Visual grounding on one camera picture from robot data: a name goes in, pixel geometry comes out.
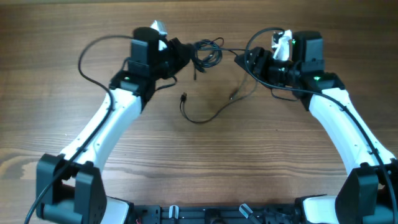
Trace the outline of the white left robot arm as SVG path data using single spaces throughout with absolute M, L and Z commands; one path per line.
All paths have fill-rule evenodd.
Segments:
M 175 78 L 194 47 L 168 39 L 166 31 L 139 27 L 129 36 L 131 53 L 105 86 L 105 98 L 83 131 L 60 154 L 44 154 L 36 169 L 33 215 L 54 223 L 133 223 L 131 202 L 106 194 L 102 172 L 125 130 L 141 115 L 160 79 Z

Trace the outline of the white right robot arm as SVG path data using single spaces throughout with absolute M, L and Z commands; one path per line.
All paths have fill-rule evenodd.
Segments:
M 346 169 L 335 196 L 298 198 L 291 223 L 396 223 L 397 158 L 373 135 L 345 85 L 325 71 L 317 31 L 272 29 L 272 48 L 247 45 L 235 62 L 270 90 L 290 91 L 323 126 Z

